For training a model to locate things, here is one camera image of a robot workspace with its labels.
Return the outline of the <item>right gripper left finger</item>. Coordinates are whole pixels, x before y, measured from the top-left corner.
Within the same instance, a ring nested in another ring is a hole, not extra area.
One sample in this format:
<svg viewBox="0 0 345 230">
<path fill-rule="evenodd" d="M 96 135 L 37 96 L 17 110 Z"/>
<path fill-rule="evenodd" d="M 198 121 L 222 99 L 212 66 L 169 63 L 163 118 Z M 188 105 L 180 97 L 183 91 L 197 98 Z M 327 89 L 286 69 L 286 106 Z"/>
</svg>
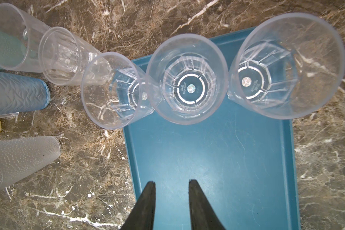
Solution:
<svg viewBox="0 0 345 230">
<path fill-rule="evenodd" d="M 156 185 L 147 182 L 121 230 L 152 230 L 156 205 Z"/>
</svg>

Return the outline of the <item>small clear cup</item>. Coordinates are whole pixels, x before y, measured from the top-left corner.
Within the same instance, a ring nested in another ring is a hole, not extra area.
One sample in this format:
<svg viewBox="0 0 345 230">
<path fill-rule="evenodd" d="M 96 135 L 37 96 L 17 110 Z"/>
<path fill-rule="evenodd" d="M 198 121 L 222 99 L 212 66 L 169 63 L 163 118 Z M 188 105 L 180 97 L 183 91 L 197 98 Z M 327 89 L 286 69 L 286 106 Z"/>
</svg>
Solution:
<svg viewBox="0 0 345 230">
<path fill-rule="evenodd" d="M 163 42 L 146 70 L 146 93 L 155 111 L 179 125 L 210 117 L 221 105 L 229 73 L 221 50 L 197 34 L 180 34 Z"/>
</svg>

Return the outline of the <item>clear faceted cup front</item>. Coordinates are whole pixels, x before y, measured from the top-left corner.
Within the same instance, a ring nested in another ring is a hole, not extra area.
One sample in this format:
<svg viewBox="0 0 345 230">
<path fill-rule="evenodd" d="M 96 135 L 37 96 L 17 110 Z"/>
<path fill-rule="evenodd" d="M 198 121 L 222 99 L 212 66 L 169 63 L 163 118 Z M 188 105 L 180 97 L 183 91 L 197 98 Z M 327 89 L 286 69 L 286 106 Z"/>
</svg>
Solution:
<svg viewBox="0 0 345 230">
<path fill-rule="evenodd" d="M 147 75 L 124 55 L 106 52 L 86 67 L 81 98 L 89 118 L 104 129 L 119 129 L 154 112 Z"/>
</svg>

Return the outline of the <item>clear faceted cup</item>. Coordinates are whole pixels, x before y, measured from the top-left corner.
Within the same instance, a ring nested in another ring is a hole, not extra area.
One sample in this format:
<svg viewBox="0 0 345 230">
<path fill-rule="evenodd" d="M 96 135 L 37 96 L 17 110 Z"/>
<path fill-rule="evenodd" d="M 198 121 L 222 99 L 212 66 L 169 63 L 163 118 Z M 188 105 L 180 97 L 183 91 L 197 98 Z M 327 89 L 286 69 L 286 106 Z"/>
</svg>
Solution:
<svg viewBox="0 0 345 230">
<path fill-rule="evenodd" d="M 325 20 L 286 13 L 247 36 L 229 75 L 231 101 L 273 119 L 299 118 L 336 93 L 345 75 L 345 46 Z"/>
<path fill-rule="evenodd" d="M 104 129 L 119 129 L 154 112 L 147 75 L 124 55 L 106 52 L 86 67 L 81 98 L 89 118 Z"/>
</svg>

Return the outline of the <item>teal plastic tray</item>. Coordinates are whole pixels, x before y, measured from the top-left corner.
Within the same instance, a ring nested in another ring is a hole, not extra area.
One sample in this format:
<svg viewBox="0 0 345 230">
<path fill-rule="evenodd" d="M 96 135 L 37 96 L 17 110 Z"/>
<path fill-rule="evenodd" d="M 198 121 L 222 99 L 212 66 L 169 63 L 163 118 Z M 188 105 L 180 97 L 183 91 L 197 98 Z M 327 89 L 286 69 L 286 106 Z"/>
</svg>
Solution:
<svg viewBox="0 0 345 230">
<path fill-rule="evenodd" d="M 225 98 L 194 125 L 153 113 L 124 128 L 132 182 L 139 197 L 156 185 L 154 229 L 188 230 L 189 181 L 198 181 L 227 230 L 298 230 L 293 129 Z"/>
</svg>

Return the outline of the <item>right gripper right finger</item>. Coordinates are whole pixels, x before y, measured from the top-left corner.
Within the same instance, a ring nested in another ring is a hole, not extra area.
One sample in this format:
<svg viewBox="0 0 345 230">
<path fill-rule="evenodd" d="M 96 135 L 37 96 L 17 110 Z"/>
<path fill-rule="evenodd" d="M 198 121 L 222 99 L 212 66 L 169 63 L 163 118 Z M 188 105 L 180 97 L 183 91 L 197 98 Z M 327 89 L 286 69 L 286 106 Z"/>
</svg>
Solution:
<svg viewBox="0 0 345 230">
<path fill-rule="evenodd" d="M 188 187 L 191 229 L 225 230 L 198 181 L 190 180 Z"/>
</svg>

